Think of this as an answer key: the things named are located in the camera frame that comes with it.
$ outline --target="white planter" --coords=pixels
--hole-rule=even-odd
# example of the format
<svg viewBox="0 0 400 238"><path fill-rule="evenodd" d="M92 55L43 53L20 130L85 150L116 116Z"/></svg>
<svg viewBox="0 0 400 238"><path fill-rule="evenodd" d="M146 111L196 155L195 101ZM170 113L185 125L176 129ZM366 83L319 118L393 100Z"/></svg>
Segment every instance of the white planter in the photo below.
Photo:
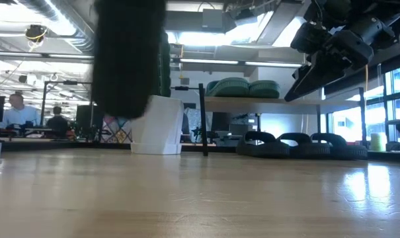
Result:
<svg viewBox="0 0 400 238"><path fill-rule="evenodd" d="M184 104L179 99L151 96L144 116L133 120L132 153L146 155L180 154Z"/></svg>

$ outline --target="shelf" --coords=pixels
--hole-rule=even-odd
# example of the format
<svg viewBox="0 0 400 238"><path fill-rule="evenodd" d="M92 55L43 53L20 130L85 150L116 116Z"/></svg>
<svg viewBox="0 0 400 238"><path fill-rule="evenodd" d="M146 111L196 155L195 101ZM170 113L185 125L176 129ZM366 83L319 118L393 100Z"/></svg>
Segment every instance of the shelf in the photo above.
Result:
<svg viewBox="0 0 400 238"><path fill-rule="evenodd" d="M253 99L229 97L204 97L206 112L271 113L271 114L321 114L359 107L356 101Z"/></svg>
<svg viewBox="0 0 400 238"><path fill-rule="evenodd" d="M400 125L400 119L399 120L390 120L387 123L388 123L388 125Z"/></svg>

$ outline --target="light fixture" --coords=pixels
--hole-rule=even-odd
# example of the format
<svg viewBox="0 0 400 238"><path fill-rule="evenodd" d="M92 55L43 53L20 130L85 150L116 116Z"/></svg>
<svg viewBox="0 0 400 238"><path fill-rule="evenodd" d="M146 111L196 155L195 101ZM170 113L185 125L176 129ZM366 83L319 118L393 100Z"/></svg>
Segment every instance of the light fixture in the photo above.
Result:
<svg viewBox="0 0 400 238"><path fill-rule="evenodd" d="M39 53L26 53L26 52L0 52L0 56L4 57L19 57L19 58L42 58Z"/></svg>
<svg viewBox="0 0 400 238"><path fill-rule="evenodd" d="M51 58L67 58L67 59L75 59L75 60L94 60L94 56L86 56L86 55L68 55L68 54L49 54Z"/></svg>
<svg viewBox="0 0 400 238"><path fill-rule="evenodd" d="M279 37L273 43L274 47L290 47L291 42L297 34L298 29L305 22L302 17L295 17L291 23L280 33Z"/></svg>
<svg viewBox="0 0 400 238"><path fill-rule="evenodd" d="M223 3L216 3L216 1L210 1L209 3L203 2L180 2L180 1L168 1L166 10L167 11L185 11L185 12L202 12L204 9L219 9L223 10Z"/></svg>
<svg viewBox="0 0 400 238"><path fill-rule="evenodd" d="M215 63L215 64L228 64L237 65L238 61L233 60L214 60L214 59L180 59L181 63Z"/></svg>
<svg viewBox="0 0 400 238"><path fill-rule="evenodd" d="M179 44L187 46L221 46L225 43L225 34L209 32L182 32Z"/></svg>
<svg viewBox="0 0 400 238"><path fill-rule="evenodd" d="M263 67L290 67L299 68L302 66L300 63L276 63L276 62L245 62L248 66L263 66Z"/></svg>

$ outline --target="air duct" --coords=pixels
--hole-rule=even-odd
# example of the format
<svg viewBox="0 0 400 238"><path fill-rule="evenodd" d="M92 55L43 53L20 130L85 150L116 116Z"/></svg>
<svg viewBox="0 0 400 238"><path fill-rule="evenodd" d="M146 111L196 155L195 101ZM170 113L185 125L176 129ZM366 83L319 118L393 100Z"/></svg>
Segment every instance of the air duct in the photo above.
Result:
<svg viewBox="0 0 400 238"><path fill-rule="evenodd" d="M49 29L60 36L72 36L65 40L81 53L94 51L94 31L70 5L68 0L17 0L20 4L43 15L50 21Z"/></svg>

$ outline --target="man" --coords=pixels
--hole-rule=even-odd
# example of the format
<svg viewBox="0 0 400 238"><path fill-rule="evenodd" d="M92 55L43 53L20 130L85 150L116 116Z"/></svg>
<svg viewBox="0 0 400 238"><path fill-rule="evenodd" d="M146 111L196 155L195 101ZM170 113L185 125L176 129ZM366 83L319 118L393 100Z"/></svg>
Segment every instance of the man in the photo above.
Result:
<svg viewBox="0 0 400 238"><path fill-rule="evenodd" d="M24 105L22 95L10 95L9 102L12 108L4 112L0 128L6 128L12 124L24 125L27 122L32 122L34 126L40 125L41 119L39 113L35 108Z"/></svg>
<svg viewBox="0 0 400 238"><path fill-rule="evenodd" d="M61 116L61 107L55 106L53 113L54 117L48 120L47 127L53 129L59 137L65 138L68 125L67 120Z"/></svg>

